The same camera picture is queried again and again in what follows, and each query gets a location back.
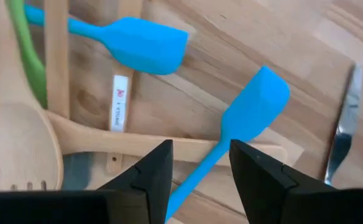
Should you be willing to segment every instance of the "knife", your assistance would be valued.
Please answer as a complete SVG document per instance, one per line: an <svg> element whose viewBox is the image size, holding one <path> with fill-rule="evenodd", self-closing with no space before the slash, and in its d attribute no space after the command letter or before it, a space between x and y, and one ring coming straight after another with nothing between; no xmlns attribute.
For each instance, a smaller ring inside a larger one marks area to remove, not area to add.
<svg viewBox="0 0 363 224"><path fill-rule="evenodd" d="M325 184L332 185L332 178L351 148L351 141L357 129L361 100L362 67L355 64L350 84L344 97L342 111L336 127L335 137L328 157Z"/></svg>

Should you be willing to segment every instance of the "blue spatula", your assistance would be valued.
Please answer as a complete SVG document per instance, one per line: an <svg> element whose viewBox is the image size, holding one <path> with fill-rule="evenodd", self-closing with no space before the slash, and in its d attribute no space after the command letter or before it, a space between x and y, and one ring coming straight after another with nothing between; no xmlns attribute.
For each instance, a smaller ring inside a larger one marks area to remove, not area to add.
<svg viewBox="0 0 363 224"><path fill-rule="evenodd" d="M24 5L30 23L43 26L44 11ZM104 44L121 64L156 75L167 75L180 66L187 45L187 32L143 19L125 17L104 27L72 18L68 30Z"/></svg>
<svg viewBox="0 0 363 224"><path fill-rule="evenodd" d="M269 68L262 67L224 112L219 143L171 194L166 220L229 150L230 140L247 142L258 136L283 111L289 96L287 83Z"/></svg>

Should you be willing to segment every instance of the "wooden table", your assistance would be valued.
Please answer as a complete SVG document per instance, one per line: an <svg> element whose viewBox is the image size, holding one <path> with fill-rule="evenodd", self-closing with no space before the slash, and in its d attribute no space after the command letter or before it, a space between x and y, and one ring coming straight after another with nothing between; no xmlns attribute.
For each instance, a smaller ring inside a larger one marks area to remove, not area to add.
<svg viewBox="0 0 363 224"><path fill-rule="evenodd" d="M70 14L105 25L113 0L70 1ZM304 150L295 168L322 178L353 60L363 65L363 0L149 0L143 18L187 30L191 39L176 74L136 74L128 130L198 139L219 137L222 112L261 65L290 84L285 112L257 138ZM43 55L43 30L32 27ZM71 118L106 129L111 58L99 43L70 36ZM126 157L124 168L137 159ZM94 157L90 188L111 177ZM175 164L175 185L194 168ZM363 187L363 96L351 153L334 177ZM229 169L217 167L174 216L174 223L247 223Z"/></svg>

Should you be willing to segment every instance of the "black object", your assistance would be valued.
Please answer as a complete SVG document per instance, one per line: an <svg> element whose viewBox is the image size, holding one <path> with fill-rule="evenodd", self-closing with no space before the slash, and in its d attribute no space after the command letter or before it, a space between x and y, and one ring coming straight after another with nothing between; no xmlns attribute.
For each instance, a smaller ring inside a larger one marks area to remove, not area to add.
<svg viewBox="0 0 363 224"><path fill-rule="evenodd" d="M237 140L229 157L250 224L363 223L363 189L335 189Z"/></svg>
<svg viewBox="0 0 363 224"><path fill-rule="evenodd" d="M172 141L95 191L0 192L0 223L165 222Z"/></svg>

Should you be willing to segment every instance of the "white label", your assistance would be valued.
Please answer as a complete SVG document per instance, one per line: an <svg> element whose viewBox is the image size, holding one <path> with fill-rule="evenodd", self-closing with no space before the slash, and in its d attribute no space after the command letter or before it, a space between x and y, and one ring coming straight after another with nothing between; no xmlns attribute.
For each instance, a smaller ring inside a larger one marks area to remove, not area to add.
<svg viewBox="0 0 363 224"><path fill-rule="evenodd" d="M127 83L128 78L114 75L113 105L111 108L111 131L123 132L126 119Z"/></svg>

